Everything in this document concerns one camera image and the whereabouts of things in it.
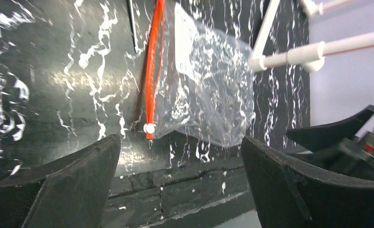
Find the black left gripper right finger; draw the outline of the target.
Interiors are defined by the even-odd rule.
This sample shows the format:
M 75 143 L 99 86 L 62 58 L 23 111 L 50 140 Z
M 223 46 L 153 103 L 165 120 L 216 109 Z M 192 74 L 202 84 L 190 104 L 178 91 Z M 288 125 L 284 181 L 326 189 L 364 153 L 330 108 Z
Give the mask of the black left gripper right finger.
M 241 155 L 264 228 L 374 228 L 374 181 L 348 177 L 246 136 Z

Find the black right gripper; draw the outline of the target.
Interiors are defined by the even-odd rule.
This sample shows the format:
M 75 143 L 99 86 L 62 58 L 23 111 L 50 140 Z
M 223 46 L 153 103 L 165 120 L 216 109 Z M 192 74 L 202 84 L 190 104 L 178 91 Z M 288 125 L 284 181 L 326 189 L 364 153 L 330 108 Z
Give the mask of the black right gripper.
M 305 149 L 316 152 L 335 144 L 339 154 L 331 164 L 331 171 L 346 176 L 374 181 L 374 129 L 361 139 L 353 139 L 356 133 L 374 115 L 374 105 L 334 123 L 288 129 L 286 136 Z

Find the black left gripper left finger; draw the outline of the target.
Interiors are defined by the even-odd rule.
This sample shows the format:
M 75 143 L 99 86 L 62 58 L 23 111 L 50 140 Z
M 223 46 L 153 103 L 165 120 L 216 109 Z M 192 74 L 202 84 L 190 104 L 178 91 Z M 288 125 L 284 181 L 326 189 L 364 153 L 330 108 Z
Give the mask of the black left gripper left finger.
M 111 134 L 0 180 L 0 228 L 98 228 L 121 150 Z

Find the clear zip top bag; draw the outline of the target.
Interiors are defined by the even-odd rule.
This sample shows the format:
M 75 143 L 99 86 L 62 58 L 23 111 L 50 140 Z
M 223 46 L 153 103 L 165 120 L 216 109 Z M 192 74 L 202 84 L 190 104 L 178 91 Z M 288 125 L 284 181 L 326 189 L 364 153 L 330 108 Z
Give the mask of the clear zip top bag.
M 253 112 L 247 43 L 159 0 L 147 52 L 148 140 L 178 131 L 220 147 L 241 143 Z

